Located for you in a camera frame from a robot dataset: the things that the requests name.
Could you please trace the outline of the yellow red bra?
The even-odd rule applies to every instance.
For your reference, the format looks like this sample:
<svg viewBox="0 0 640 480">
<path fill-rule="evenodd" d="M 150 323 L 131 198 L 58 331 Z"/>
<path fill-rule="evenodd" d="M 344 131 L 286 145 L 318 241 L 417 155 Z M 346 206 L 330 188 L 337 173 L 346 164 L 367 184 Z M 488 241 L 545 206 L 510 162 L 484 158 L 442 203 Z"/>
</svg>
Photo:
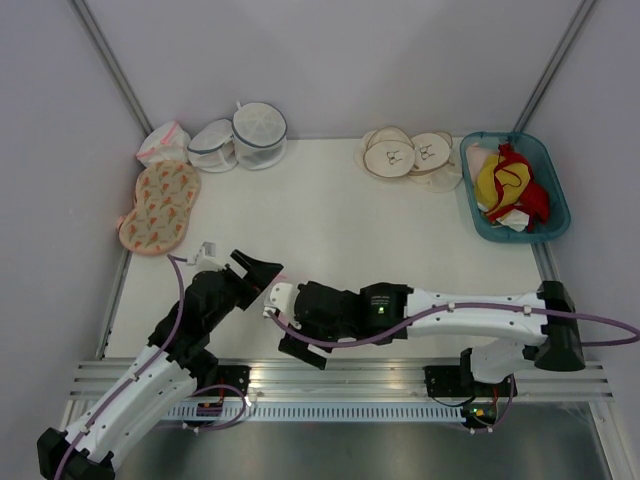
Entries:
<svg viewBox="0 0 640 480">
<path fill-rule="evenodd" d="M 475 180 L 476 201 L 486 214 L 515 205 L 533 177 L 522 155 L 489 155 Z"/>
</svg>

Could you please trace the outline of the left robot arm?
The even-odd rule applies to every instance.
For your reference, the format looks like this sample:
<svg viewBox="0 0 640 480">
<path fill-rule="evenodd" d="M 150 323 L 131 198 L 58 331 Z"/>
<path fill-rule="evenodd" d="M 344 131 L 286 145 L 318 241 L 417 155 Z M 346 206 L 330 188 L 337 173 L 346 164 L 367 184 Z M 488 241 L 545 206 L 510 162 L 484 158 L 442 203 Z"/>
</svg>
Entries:
<svg viewBox="0 0 640 480">
<path fill-rule="evenodd" d="M 235 309 L 246 310 L 283 270 L 239 250 L 244 269 L 216 266 L 178 283 L 179 298 L 156 326 L 126 373 L 64 430 L 37 440 L 45 479 L 112 479 L 120 460 L 175 404 L 206 396 L 218 384 L 218 359 L 208 351 L 211 332 Z"/>
</svg>

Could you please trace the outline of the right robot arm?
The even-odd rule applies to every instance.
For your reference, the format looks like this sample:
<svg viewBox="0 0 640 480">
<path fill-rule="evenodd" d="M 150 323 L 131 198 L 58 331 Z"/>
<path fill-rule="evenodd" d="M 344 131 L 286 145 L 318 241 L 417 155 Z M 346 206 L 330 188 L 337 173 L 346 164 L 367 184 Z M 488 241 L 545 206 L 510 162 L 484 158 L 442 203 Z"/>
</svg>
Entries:
<svg viewBox="0 0 640 480">
<path fill-rule="evenodd" d="M 456 371 L 459 388 L 478 395 L 521 370 L 583 370 L 574 311 L 557 281 L 545 281 L 533 293 L 470 297 L 404 284 L 352 292 L 308 282 L 274 285 L 263 316 L 284 331 L 281 352 L 318 369 L 327 360 L 311 346 L 332 352 L 434 335 L 486 337 L 489 344 L 462 351 Z"/>
</svg>

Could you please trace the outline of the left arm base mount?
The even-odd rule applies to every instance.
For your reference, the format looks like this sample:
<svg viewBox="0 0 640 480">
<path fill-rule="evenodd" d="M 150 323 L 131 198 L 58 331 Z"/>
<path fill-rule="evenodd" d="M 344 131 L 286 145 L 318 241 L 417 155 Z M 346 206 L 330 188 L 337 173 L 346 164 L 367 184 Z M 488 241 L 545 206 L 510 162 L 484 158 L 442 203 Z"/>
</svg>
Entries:
<svg viewBox="0 0 640 480">
<path fill-rule="evenodd" d="M 198 377 L 193 397 L 240 397 L 248 392 L 251 367 L 246 364 L 219 365 Z"/>
</svg>

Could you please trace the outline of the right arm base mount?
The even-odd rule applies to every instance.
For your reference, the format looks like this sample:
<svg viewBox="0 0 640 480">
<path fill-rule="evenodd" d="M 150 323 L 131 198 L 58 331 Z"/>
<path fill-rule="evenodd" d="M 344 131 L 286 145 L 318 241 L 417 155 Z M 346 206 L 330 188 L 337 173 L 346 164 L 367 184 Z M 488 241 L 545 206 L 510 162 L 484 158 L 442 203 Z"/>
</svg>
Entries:
<svg viewBox="0 0 640 480">
<path fill-rule="evenodd" d="M 517 395 L 517 387 L 507 377 L 499 383 L 476 381 L 471 371 L 461 365 L 431 365 L 423 368 L 424 382 L 430 398 L 489 398 L 495 393 L 508 398 Z"/>
</svg>

